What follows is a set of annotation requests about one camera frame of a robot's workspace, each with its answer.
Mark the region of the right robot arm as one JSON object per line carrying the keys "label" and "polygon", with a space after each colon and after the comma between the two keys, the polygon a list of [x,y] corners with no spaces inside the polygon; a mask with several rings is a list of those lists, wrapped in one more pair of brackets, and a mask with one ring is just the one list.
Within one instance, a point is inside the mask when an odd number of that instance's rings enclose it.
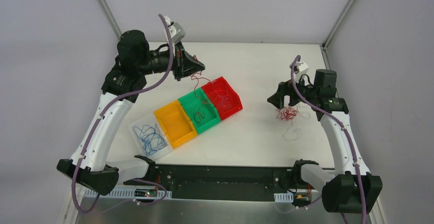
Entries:
{"label": "right robot arm", "polygon": [[317,163],[308,162],[291,173],[291,183],[297,188],[311,185],[321,194],[327,212],[367,215],[372,210],[382,187],[382,179],[372,175],[357,148],[350,126],[349,109],[343,98],[336,96],[337,73],[317,69],[314,82],[304,80],[306,72],[296,68],[291,79],[280,82],[275,94],[267,99],[278,109],[307,104],[316,113],[332,152],[335,175],[331,176]]}

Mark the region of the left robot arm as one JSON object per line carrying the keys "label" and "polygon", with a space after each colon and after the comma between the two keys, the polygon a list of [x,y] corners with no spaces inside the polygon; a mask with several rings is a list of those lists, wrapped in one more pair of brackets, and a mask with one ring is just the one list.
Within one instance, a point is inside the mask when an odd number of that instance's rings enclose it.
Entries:
{"label": "left robot arm", "polygon": [[100,103],[84,139],[68,159],[61,159],[57,170],[88,189],[108,195],[118,184],[137,178],[143,185],[151,185],[156,172],[150,168],[155,162],[136,155],[130,160],[108,163],[107,156],[114,137],[138,98],[138,91],[146,87],[146,76],[170,71],[179,81],[197,71],[204,64],[185,51],[181,40],[184,30],[169,30],[172,43],[151,50],[142,31],[124,32],[117,43],[118,55],[106,75]]}

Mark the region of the green plastic bin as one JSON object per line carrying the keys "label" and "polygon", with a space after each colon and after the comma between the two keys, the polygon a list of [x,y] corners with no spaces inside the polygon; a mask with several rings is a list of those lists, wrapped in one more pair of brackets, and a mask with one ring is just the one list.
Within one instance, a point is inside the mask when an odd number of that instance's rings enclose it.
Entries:
{"label": "green plastic bin", "polygon": [[221,122],[217,109],[201,88],[178,99],[191,120],[196,132],[201,134]]}

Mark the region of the yellow plastic bin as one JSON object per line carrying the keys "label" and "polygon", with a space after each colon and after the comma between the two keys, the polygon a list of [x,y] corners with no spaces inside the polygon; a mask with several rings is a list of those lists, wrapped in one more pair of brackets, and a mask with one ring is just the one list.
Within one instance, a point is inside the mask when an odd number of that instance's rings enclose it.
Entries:
{"label": "yellow plastic bin", "polygon": [[155,110],[154,116],[173,149],[198,135],[192,121],[178,100]]}

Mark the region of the red plastic bin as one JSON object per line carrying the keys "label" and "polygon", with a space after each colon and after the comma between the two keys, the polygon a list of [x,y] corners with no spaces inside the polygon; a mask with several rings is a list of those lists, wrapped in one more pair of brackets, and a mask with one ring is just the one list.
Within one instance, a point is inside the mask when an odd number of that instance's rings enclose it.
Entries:
{"label": "red plastic bin", "polygon": [[202,85],[201,89],[217,109],[221,121],[243,109],[238,93],[223,76]]}

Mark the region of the clear plastic bin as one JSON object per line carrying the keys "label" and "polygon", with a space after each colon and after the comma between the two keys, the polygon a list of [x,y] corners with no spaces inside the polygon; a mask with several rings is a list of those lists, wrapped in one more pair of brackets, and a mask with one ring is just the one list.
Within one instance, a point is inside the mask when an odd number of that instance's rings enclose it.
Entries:
{"label": "clear plastic bin", "polygon": [[128,129],[141,154],[153,161],[158,161],[173,151],[154,114],[131,122]]}

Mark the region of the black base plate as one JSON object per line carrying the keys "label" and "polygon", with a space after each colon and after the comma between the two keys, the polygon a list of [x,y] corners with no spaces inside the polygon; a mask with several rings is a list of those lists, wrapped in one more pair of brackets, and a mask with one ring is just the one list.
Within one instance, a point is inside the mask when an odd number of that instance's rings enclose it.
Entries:
{"label": "black base plate", "polygon": [[292,167],[200,166],[157,164],[137,182],[161,184],[175,199],[273,201],[275,194],[313,198],[314,188],[303,182]]}

